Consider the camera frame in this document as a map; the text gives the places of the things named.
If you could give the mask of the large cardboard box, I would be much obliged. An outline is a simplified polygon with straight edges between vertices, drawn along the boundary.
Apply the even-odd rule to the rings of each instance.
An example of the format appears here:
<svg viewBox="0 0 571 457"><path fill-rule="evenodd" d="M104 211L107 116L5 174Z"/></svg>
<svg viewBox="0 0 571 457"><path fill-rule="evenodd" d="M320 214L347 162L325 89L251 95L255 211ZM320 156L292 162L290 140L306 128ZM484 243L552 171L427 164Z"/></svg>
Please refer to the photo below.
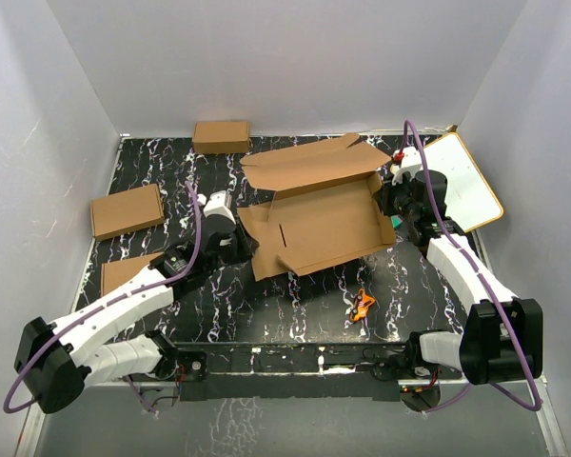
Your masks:
<svg viewBox="0 0 571 457"><path fill-rule="evenodd" d="M273 194L238 210L258 244L255 279L304 276L392 247L395 230L375 198L389 161L356 133L242 158L249 185Z"/></svg>

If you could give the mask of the orange toy truck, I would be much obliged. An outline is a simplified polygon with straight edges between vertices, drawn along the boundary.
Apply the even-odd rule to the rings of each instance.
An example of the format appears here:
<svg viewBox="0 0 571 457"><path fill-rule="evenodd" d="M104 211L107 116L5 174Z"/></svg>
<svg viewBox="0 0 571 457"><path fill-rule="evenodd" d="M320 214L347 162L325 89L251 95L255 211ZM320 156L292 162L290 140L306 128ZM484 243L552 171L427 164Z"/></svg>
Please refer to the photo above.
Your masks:
<svg viewBox="0 0 571 457"><path fill-rule="evenodd" d="M353 308L349 312L348 319L351 323L357 323L366 318L368 311L376 304L376 299L367 294L364 288L358 290L355 296Z"/></svg>

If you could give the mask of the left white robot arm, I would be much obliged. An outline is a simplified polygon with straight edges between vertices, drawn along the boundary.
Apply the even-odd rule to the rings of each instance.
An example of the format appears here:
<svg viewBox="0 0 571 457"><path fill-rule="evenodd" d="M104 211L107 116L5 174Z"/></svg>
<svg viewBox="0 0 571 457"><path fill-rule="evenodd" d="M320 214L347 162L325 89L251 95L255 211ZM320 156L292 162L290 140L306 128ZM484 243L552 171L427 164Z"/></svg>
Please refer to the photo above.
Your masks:
<svg viewBox="0 0 571 457"><path fill-rule="evenodd" d="M16 352L16 387L26 386L46 414L72 404L97 384L132 374L171 377L178 351L158 330L120 343L129 326L200 288L218 269L249 261L257 242L239 221L203 217L194 239L171 245L131 279L93 304L50 323L23 328Z"/></svg>

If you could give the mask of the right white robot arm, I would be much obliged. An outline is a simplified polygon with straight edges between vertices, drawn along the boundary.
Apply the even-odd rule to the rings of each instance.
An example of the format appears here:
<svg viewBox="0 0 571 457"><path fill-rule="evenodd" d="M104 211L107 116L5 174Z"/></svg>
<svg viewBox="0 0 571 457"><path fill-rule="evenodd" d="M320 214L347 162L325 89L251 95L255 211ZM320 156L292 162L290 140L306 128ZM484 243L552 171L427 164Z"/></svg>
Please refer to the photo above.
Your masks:
<svg viewBox="0 0 571 457"><path fill-rule="evenodd" d="M536 379L543 362L541 306L503 286L475 254L461 227L446 214L447 185L442 173L420 170L401 182L384 181L374 195L382 213L405 221L411 242L467 313L462 333L411 333L406 369L424 378L438 366L449 367L474 385Z"/></svg>

